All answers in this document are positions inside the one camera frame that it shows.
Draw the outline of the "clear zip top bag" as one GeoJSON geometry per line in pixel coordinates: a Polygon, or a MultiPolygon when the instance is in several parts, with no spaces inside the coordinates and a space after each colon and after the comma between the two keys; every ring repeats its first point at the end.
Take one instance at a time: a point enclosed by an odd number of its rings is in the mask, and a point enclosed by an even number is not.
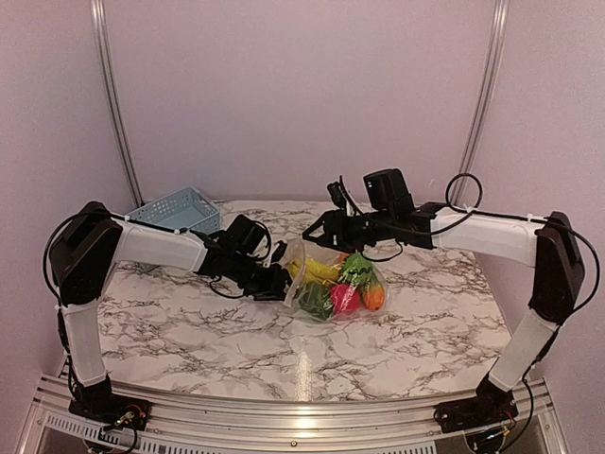
{"type": "Polygon", "coordinates": [[[294,238],[282,242],[271,260],[292,280],[284,306],[293,316],[328,323],[368,316],[387,306],[383,275],[362,253],[342,253],[294,238]]]}

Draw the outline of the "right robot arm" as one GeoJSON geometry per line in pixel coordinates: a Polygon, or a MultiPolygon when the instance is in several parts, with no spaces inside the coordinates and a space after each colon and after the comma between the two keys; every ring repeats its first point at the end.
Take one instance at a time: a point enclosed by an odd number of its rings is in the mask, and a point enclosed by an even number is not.
{"type": "Polygon", "coordinates": [[[329,184],[334,209],[320,215],[302,236],[318,246],[361,253],[381,241],[425,250],[469,252],[518,265],[531,274],[527,311],[509,343],[481,380],[468,414],[487,424],[505,408],[505,398],[549,352],[566,322],[587,306],[596,291],[580,295],[585,280],[583,249],[601,270],[596,248],[559,211],[546,216],[489,212],[478,203],[456,206],[451,199],[418,204],[397,168],[363,179],[371,208],[362,211],[344,182],[329,184]]]}

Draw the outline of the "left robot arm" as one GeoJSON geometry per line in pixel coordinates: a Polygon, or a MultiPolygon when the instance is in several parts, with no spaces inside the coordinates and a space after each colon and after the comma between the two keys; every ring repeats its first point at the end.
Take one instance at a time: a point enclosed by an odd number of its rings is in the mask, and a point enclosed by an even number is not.
{"type": "Polygon", "coordinates": [[[270,234],[243,215],[228,228],[203,233],[169,229],[113,213],[98,201],[63,220],[43,249],[43,279],[56,298],[62,341],[81,403],[100,421],[118,414],[119,400],[105,388],[111,380],[100,339],[99,307],[117,273],[150,265],[229,281],[242,298],[282,302],[292,285],[289,271],[255,251],[270,234]]]}

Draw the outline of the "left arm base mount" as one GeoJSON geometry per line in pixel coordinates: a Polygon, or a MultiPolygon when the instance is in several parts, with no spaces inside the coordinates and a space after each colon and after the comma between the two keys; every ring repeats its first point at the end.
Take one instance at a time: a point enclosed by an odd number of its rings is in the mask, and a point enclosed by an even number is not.
{"type": "Polygon", "coordinates": [[[69,412],[104,424],[105,430],[132,428],[144,430],[151,404],[145,399],[110,393],[73,399],[69,412]]]}

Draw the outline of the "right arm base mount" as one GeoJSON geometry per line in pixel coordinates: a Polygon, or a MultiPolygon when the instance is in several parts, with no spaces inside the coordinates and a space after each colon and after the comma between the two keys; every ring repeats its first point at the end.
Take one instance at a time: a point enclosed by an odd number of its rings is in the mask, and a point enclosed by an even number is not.
{"type": "Polygon", "coordinates": [[[516,401],[511,397],[497,406],[488,397],[475,396],[438,404],[433,418],[443,433],[451,433],[511,421],[518,414],[516,401]]]}

